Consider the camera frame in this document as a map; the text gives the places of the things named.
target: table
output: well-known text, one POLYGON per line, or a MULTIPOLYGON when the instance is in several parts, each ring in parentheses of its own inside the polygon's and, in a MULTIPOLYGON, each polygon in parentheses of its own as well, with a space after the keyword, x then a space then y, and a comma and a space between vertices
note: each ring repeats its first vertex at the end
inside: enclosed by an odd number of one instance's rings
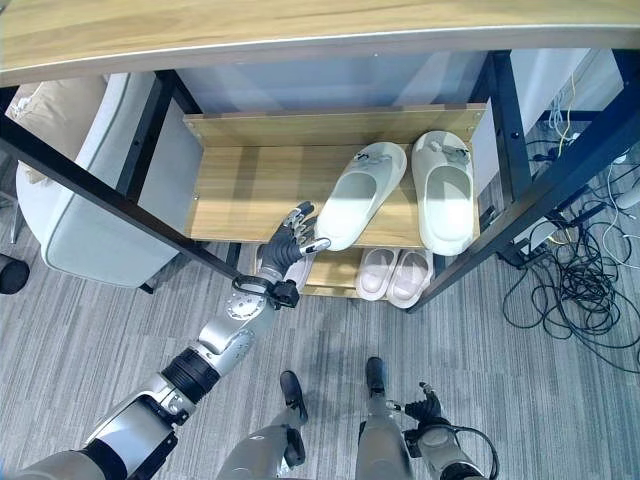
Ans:
MULTIPOLYGON (((504 211, 480 218, 480 234, 435 277, 416 305, 461 279, 570 197, 629 148, 640 134, 640 3, 637 0, 14 0, 0 14, 0 110, 15 85, 119 71, 156 70, 156 84, 114 189, 0 115, 0 147, 119 218, 202 262, 236 277, 238 245, 226 261, 210 254, 137 205, 168 99, 202 113, 168 69, 216 62, 274 61, 316 56, 491 50, 470 103, 491 99, 504 211), (529 171, 509 51, 511 48, 614 48, 622 92, 535 181, 529 171)), ((342 283, 336 282, 336 288, 342 283)))
POLYGON ((9 86, 357 52, 640 48, 640 2, 14 0, 0 35, 9 86))

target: metal frame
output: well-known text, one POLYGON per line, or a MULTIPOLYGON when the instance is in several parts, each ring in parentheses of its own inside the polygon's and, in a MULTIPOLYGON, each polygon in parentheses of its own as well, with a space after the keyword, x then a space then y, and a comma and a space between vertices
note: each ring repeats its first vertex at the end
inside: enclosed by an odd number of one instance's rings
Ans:
POLYGON ((137 203, 171 99, 176 100, 187 113, 201 112, 174 71, 156 72, 156 79, 131 143, 125 168, 115 189, 4 115, 16 90, 17 87, 0 90, 2 148, 55 182, 175 248, 190 259, 197 260, 229 278, 240 274, 235 265, 227 264, 209 253, 198 242, 151 215, 137 203))
MULTIPOLYGON (((575 142, 566 147, 562 157, 532 182, 510 52, 489 52, 471 101, 491 98, 505 210, 490 224, 489 217, 493 212, 486 212, 480 236, 448 267, 443 257, 435 256, 436 276, 418 303, 406 309, 408 313, 419 310, 494 253, 508 252, 518 234, 569 198, 637 140, 640 134, 640 110, 637 108, 640 55, 629 51, 614 51, 614 54, 624 79, 622 92, 593 118, 575 142)), ((15 91, 15 87, 0 90, 2 113, 15 91)), ((233 278, 239 274, 236 266, 240 244, 230 244, 225 262, 137 205, 171 98, 187 113, 200 112, 174 71, 156 72, 156 81, 116 189, 75 165, 4 114, 0 115, 0 145, 78 195, 189 258, 233 278)))
MULTIPOLYGON (((640 109, 638 109, 640 54, 638 52, 624 52, 624 55, 620 57, 624 57, 623 61, 626 67, 631 65, 635 67, 633 71, 630 72, 627 68, 623 73, 623 90, 593 119, 580 137, 566 147, 562 157, 519 194, 519 186, 521 185, 519 182, 522 179, 520 173, 517 172, 521 172, 521 164, 527 161, 526 151, 524 157, 512 156, 513 152, 517 154, 520 151, 521 153, 518 155, 523 155, 523 153, 517 145, 510 146, 508 139, 511 138, 516 142, 523 142, 524 139, 522 135, 503 135, 505 143, 502 148, 498 142, 498 155, 503 157, 500 175, 503 191, 510 188, 511 192, 515 193, 512 203, 506 204, 505 201, 505 210, 465 252, 432 280, 420 300, 406 310, 408 313, 416 312, 494 253, 508 251, 510 243, 517 235, 569 198, 617 156, 638 141, 640 137, 640 109), (519 163, 515 168, 511 163, 513 161, 519 163), (503 174, 502 171, 505 162, 509 166, 508 174, 503 174)), ((501 75, 510 69, 510 65, 507 68, 507 64, 510 64, 510 60, 505 57, 504 52, 489 53, 485 64, 486 68, 483 69, 483 75, 478 81, 479 85, 474 89, 475 98, 472 98, 472 101, 477 101, 479 97, 486 95, 487 89, 492 105, 496 100, 505 98, 505 92, 501 93, 500 90, 506 86, 508 92, 512 80, 512 75, 511 79, 509 79, 509 74, 501 75), (492 71, 495 74, 496 82, 492 81, 492 71)), ((517 95, 515 92, 512 93, 514 97, 507 98, 510 112, 504 112, 504 105, 498 107, 498 109, 502 109, 503 113, 506 113, 506 117, 503 116, 502 121, 520 116, 517 95)), ((502 129, 503 132, 517 132, 517 130, 509 128, 508 124, 500 125, 496 122, 496 131, 498 129, 502 129)))

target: white cable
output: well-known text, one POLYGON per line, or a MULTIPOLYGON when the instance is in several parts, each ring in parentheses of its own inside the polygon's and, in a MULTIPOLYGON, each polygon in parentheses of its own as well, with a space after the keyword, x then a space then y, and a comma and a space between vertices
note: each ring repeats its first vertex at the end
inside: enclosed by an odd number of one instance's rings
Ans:
POLYGON ((562 144, 565 140, 568 140, 567 133, 569 133, 569 129, 571 128, 571 107, 573 105, 573 101, 576 98, 576 84, 573 80, 573 72, 571 73, 571 89, 573 90, 573 94, 571 96, 571 101, 569 102, 569 108, 567 108, 567 128, 564 129, 560 138, 560 145, 558 146, 558 158, 562 155, 562 144))
MULTIPOLYGON (((618 257, 616 257, 611 250, 609 250, 609 247, 607 247, 607 242, 606 242, 606 237, 609 234, 609 232, 611 231, 611 229, 616 225, 616 223, 618 223, 618 217, 620 216, 620 212, 618 211, 618 204, 616 203, 616 201, 613 199, 613 195, 611 194, 611 172, 613 171, 613 163, 611 164, 611 166, 609 167, 609 174, 607 175, 607 191, 609 192, 609 200, 611 200, 611 203, 613 203, 614 208, 616 209, 616 214, 613 217, 613 222, 611 222, 611 225, 609 225, 607 227, 607 229, 604 231, 604 233, 602 234, 602 247, 604 248, 605 252, 607 252, 609 254, 609 256, 618 264, 618 265, 624 265, 625 267, 629 267, 629 268, 634 268, 636 270, 640 270, 640 266, 637 265, 630 265, 628 263, 623 262, 622 260, 620 260, 618 257)), ((627 237, 637 237, 636 235, 624 235, 625 238, 627 237)))

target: wooden shelf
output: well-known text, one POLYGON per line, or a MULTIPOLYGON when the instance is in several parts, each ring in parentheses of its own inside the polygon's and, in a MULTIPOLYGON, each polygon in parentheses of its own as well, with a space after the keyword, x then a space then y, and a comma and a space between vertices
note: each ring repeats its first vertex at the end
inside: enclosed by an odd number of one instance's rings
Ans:
MULTIPOLYGON (((411 144, 448 130, 469 144, 484 105, 359 111, 190 115, 204 147, 187 234, 199 240, 266 243, 282 218, 309 200, 321 211, 351 158, 376 141, 411 144)), ((478 212, 475 209, 478 233, 478 212)), ((356 297, 363 247, 424 248, 411 165, 352 248, 316 256, 308 295, 356 297)))

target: chair cushion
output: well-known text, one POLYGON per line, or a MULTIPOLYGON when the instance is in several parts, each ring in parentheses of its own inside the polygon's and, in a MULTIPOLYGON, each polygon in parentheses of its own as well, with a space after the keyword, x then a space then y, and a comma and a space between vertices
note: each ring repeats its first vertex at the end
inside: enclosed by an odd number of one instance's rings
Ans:
MULTIPOLYGON (((101 76, 55 80, 22 85, 7 109, 7 116, 74 160, 91 128, 104 97, 106 83, 101 76)), ((30 183, 46 177, 26 166, 30 183)))

